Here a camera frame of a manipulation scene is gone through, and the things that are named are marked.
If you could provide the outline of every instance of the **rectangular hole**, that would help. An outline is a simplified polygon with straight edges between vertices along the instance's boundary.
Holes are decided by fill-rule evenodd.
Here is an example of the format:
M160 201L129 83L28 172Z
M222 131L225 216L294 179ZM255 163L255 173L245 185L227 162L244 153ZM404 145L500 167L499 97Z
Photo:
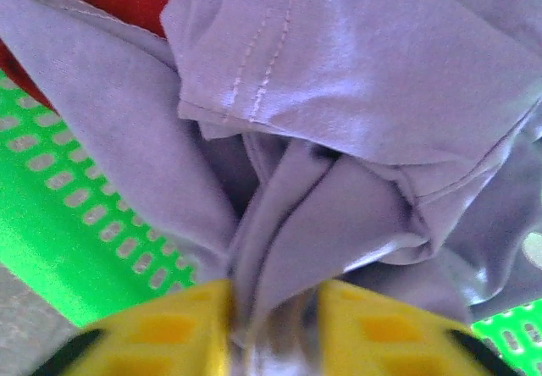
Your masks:
M444 376L444 361L439 357L411 355L386 357L384 359L389 376Z
M112 355L104 366L96 376L164 376L171 374L173 365L170 357L144 357L139 353L126 357Z
M95 180L102 175L102 171L96 165L94 165L85 170L85 175L89 179Z
M540 332L536 329L533 323L524 324L523 329L525 329L528 337L536 346L542 346L542 337L540 336Z
M372 342L417 342L423 334L418 327L399 315L359 318L365 337Z
M185 344L191 340L196 324L196 318L179 314L147 315L140 320L135 332L126 338L126 341L130 344Z
M127 258L136 248L137 240L134 238L126 238L122 245L117 248L117 255L123 259Z
M340 291L340 298L348 301L361 301L365 297L358 290L351 290L348 288Z
M11 81L8 77L4 77L0 80L0 87L2 87L4 90L10 90L10 91L19 89L17 87L17 84Z
M156 239L158 239L160 237L160 234L158 233L157 230L155 229L149 229L147 231L147 239L150 240L151 242L154 242Z
M122 231L123 228L124 226L122 222L113 221L111 224L102 229L100 232L100 239L104 242L110 242Z
M8 142L8 149L14 152L23 152L37 144L35 135L24 135Z
M149 280L149 285L151 286L152 289L156 290L162 285L163 281L166 280L167 276L168 276L168 270L166 270L165 268L159 268Z
M510 331L503 331L502 337L504 338L505 342L508 344L510 349L512 349L515 352L521 351L522 347L519 345L519 342L517 342L516 336L510 332Z
M177 249L177 247L175 246L174 243L170 242L170 241L166 241L163 245L162 245L162 254L164 256L169 256L171 255L173 252L175 252L175 250Z
M17 100L17 105L23 109L32 109L39 107L40 103L32 97L21 97Z
M194 263L185 256L179 256L175 260L175 267L178 269L187 268L189 266L194 266Z
M51 167L55 162L55 157L51 153L44 153L30 159L26 162L26 166L32 171L42 171L47 167Z
M38 126L41 126L42 128L53 126L54 124L57 124L60 121L61 121L61 118L54 112L44 113L43 115L36 116L36 123Z
M103 205L96 205L83 214L83 222L87 225L94 225L103 218L107 209Z
M113 184L111 183L105 183L102 185L102 193L104 193L106 196L111 196L116 192L115 187L113 187Z
M142 226L144 224L143 219L141 219L137 215L134 215L134 218L132 218L132 224L135 226Z
M75 149L74 151L70 152L69 158L71 159L72 162L80 163L83 160L88 159L88 153L85 151L85 149L80 147L79 149Z
M58 190L74 179L74 176L69 171L61 171L45 182L45 185L51 190Z
M149 265L152 262L152 254L151 253L143 253L139 259L137 259L137 262L134 263L134 272L137 274L143 273Z
M125 212L125 211L128 211L130 209L130 207L128 207L128 204L126 203L125 200L118 200L117 201L117 209L119 211Z
M19 120L14 116L5 116L0 118L0 132L12 129L19 124Z
M72 192L69 196L66 196L66 198L64 198L64 204L72 208L78 207L83 202L88 200L90 196L91 192L89 190L86 188L80 188L79 190Z
M69 130L63 130L53 136L53 141L60 146L70 143L73 139L75 139L75 136Z

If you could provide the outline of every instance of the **white thread stitching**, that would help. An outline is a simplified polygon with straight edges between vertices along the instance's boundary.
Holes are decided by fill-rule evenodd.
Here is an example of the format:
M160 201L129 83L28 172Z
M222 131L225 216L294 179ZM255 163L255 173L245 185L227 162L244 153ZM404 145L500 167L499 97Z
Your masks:
M269 62L268 68L265 71L265 76L263 77L262 84L260 84L260 87L257 90L256 101L254 102L254 107L252 108L251 115L248 119L249 122L254 122L254 120L256 119L257 111L260 108L262 98L267 93L267 85L271 79L271 74L274 71L274 65L276 64L277 59L279 58L279 55L281 54L282 49L285 46L286 36L288 35L288 32L290 31L291 10L292 10L293 4L294 4L294 0L289 0L288 8L286 9L285 22L282 26L282 36L280 37L279 44L277 45L277 50L274 52L274 55L271 58L271 61Z
M252 40L250 43L248 43L248 46L246 46L245 54L243 56L243 59L241 60L241 64L239 68L237 69L237 75L234 80L234 84L231 90L231 101L230 104L228 104L228 107L226 109L226 113L224 114L223 121L226 122L228 120L228 117L230 116L230 112L233 110L233 107L235 106L235 100L237 99L237 95L239 94L239 85L241 84L243 71L246 68L246 65L248 64L248 59L252 55L252 52L254 50L254 47L256 47L257 41L260 39L263 29L267 26L269 22L269 18L271 16L271 8L268 6L265 10L265 15L263 17L262 23L260 24L260 27L252 37Z
M79 4L84 5L84 6L91 6L88 3L86 3L85 1L81 1L81 0L64 0L64 1L73 1L73 2L79 3ZM104 20L111 20L114 23L118 23L120 25L124 25L124 26L128 26L128 27L133 27L133 28L135 28L137 30L141 30L141 31L144 31L146 33L150 33L159 40L162 40L162 41L166 40L163 37L157 35L156 33L152 33L151 31L149 31L147 29L144 29L144 28L142 28L142 27L140 27L138 25L132 25L132 24L125 23L122 20L120 20L118 18L115 18L114 16L111 16L111 15L108 15L108 14L98 14L98 13L93 13L93 12L87 12L85 10L81 10L81 9L77 9L77 8L67 8L65 6L58 6L57 4L54 4L54 3L44 3L44 4L46 4L49 8L61 9L61 10L65 10L65 11L68 11L68 12L76 12L78 14L86 14L86 15L94 16L96 18L104 19Z

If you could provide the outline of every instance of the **gray floor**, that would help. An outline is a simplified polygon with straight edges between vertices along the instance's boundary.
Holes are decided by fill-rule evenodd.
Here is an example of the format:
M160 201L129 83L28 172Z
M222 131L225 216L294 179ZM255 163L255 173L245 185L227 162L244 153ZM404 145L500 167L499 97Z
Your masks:
M0 265L0 376L28 373L75 327Z

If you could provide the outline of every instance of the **fabric fold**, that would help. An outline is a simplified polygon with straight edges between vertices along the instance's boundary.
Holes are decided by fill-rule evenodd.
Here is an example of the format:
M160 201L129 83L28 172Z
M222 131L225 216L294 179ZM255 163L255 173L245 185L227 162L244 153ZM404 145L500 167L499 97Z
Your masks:
M0 0L0 39L260 341L332 277L465 322L504 287L542 217L542 0L496 1L170 0L164 40Z

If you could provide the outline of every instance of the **laundry basket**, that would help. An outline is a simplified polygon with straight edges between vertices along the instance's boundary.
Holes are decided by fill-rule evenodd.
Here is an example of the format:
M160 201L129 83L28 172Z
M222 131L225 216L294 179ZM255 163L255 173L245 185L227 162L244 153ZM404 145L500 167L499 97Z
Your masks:
M82 326L193 284L193 267L106 181L64 122L0 72L0 262ZM542 301L473 326L542 375Z

